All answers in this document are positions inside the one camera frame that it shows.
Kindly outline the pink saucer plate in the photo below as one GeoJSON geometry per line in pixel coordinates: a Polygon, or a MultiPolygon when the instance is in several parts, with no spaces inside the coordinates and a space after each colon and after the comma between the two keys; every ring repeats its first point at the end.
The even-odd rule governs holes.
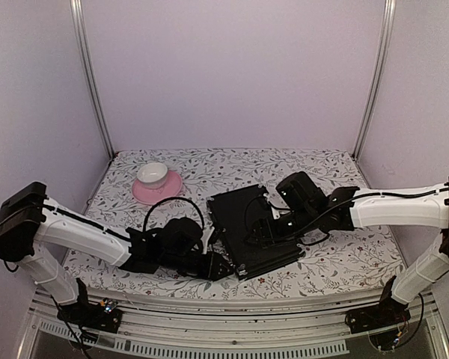
{"type": "Polygon", "coordinates": [[[132,184],[132,196],[145,205],[153,205],[165,198],[177,196],[183,187],[183,180],[176,171],[169,171],[165,184],[159,188],[147,188],[135,179],[132,184]]]}

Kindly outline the white ceramic bowl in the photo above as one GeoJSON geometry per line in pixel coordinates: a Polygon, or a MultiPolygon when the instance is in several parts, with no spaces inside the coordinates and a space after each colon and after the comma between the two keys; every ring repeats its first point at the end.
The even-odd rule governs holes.
{"type": "Polygon", "coordinates": [[[139,168],[137,180],[146,188],[162,187],[168,178],[168,167],[160,162],[151,162],[139,168]]]}

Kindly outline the right aluminium frame post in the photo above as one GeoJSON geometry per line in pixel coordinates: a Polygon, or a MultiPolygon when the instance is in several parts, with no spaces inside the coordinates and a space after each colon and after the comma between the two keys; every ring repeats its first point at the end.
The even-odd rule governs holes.
{"type": "Polygon", "coordinates": [[[382,26],[379,33],[379,43],[376,53],[376,61],[373,68],[373,75],[370,83],[370,89],[367,95],[363,117],[361,119],[357,138],[352,152],[352,157],[356,162],[360,160],[362,153],[364,152],[365,142],[370,131],[373,113],[377,104],[380,85],[385,72],[385,64],[391,44],[396,5],[397,2],[395,0],[385,1],[382,16],[382,26]]]}

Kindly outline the metal front rail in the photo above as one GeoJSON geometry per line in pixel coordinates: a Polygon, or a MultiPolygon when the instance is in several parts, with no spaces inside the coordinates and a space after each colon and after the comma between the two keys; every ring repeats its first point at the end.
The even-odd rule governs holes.
{"type": "Polygon", "coordinates": [[[113,298],[123,313],[115,334],[88,343],[92,358],[449,358],[449,337],[431,292],[415,299],[399,346],[384,352],[379,335],[394,326],[353,333],[349,310],[375,304],[378,289],[285,299],[210,300],[132,295],[113,298]]]}

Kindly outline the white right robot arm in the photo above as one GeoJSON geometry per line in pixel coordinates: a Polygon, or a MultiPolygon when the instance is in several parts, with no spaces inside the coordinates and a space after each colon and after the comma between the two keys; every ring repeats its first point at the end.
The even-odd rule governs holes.
{"type": "Polygon", "coordinates": [[[287,204],[270,219],[246,227],[247,239],[271,247],[319,230],[353,231],[379,225],[435,227],[440,234],[428,249],[383,289],[372,320],[387,326],[421,291],[449,272],[449,177],[423,188],[376,190],[357,186],[336,188],[324,195],[303,172],[289,175],[277,191],[287,204]]]}

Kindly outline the left aluminium frame post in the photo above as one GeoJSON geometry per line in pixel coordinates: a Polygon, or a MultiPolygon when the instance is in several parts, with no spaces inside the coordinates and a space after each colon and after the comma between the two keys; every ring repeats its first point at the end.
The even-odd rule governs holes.
{"type": "Polygon", "coordinates": [[[88,44],[87,32],[85,27],[85,17],[83,13],[82,1],[71,0],[70,10],[73,21],[73,27],[76,36],[76,42],[79,50],[79,57],[82,63],[85,82],[91,99],[91,105],[94,112],[97,128],[101,137],[106,154],[110,159],[114,157],[114,148],[112,137],[106,123],[103,106],[100,100],[100,94],[97,81],[94,74],[94,68],[91,59],[91,51],[88,44]]]}

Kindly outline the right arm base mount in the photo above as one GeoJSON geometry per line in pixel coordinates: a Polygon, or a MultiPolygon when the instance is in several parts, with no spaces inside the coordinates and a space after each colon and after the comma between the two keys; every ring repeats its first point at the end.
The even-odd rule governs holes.
{"type": "Polygon", "coordinates": [[[411,318],[408,310],[409,305],[401,304],[391,297],[391,289],[395,280],[396,276],[393,276],[386,283],[378,304],[346,312],[344,322],[352,334],[397,325],[407,322],[411,318]]]}

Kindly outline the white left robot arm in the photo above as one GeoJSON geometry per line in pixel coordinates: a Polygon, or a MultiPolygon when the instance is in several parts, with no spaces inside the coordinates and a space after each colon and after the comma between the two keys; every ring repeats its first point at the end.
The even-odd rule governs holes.
{"type": "Polygon", "coordinates": [[[164,227],[113,228],[61,206],[46,186],[33,182],[0,207],[0,260],[15,263],[43,287],[81,325],[91,324],[96,308],[86,286],[71,277],[45,248],[55,244],[89,254],[132,273],[174,269],[198,279],[217,281],[233,266],[207,245],[215,229],[191,218],[171,219],[164,227]]]}

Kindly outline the floral table mat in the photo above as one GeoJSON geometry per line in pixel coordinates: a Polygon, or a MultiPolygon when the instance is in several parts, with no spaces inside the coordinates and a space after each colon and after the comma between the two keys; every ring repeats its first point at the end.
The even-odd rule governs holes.
{"type": "MultiPolygon", "coordinates": [[[[225,191],[259,184],[273,191],[287,175],[304,171],[325,192],[365,182],[350,155],[339,150],[182,149],[119,152],[111,163],[87,215],[118,227],[156,227],[172,218],[197,218],[207,200],[225,191]],[[161,162],[182,178],[180,199],[151,209],[132,196],[140,165],[161,162]]],[[[64,268],[88,286],[136,295],[203,300],[300,298],[385,285],[404,270],[391,231],[372,227],[353,232],[309,233],[296,262],[250,280],[235,276],[211,282],[172,269],[135,274],[71,250],[64,268]]]]}

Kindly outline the aluminium frame post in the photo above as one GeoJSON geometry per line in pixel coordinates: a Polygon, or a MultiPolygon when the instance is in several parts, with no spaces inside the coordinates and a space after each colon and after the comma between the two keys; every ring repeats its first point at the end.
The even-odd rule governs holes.
{"type": "Polygon", "coordinates": [[[352,152],[352,157],[356,162],[360,160],[362,153],[364,152],[365,142],[370,131],[373,113],[377,104],[380,85],[385,72],[385,64],[391,44],[396,5],[397,2],[395,0],[385,1],[382,16],[382,26],[379,33],[379,43],[376,53],[376,61],[373,68],[373,75],[370,83],[370,89],[367,95],[363,117],[361,119],[357,138],[352,152]]]}
{"type": "Polygon", "coordinates": [[[87,32],[85,27],[85,17],[83,13],[82,1],[71,0],[70,10],[73,21],[73,27],[76,36],[76,42],[79,50],[79,57],[82,63],[85,82],[91,99],[91,105],[94,112],[97,128],[101,137],[106,154],[110,159],[114,157],[114,148],[112,137],[106,123],[103,106],[100,100],[100,94],[97,81],[94,74],[94,68],[91,59],[91,51],[88,44],[87,32]]]}

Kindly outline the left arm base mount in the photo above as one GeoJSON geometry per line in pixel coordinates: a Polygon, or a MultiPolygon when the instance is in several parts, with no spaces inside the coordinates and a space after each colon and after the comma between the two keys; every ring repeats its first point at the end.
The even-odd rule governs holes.
{"type": "Polygon", "coordinates": [[[80,328],[116,334],[123,316],[123,311],[118,308],[118,301],[104,298],[99,303],[93,304],[88,300],[86,285],[78,278],[76,281],[79,294],[77,302],[68,305],[59,304],[57,318],[80,328]]]}

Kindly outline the black poker set case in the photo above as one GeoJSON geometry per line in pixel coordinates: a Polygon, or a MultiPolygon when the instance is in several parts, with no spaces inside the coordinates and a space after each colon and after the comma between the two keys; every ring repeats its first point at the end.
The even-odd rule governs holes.
{"type": "Polygon", "coordinates": [[[301,248],[289,241],[265,243],[264,225],[273,220],[261,185],[217,194],[207,201],[213,224],[223,230],[221,241],[240,280],[259,277],[297,261],[301,248]]]}

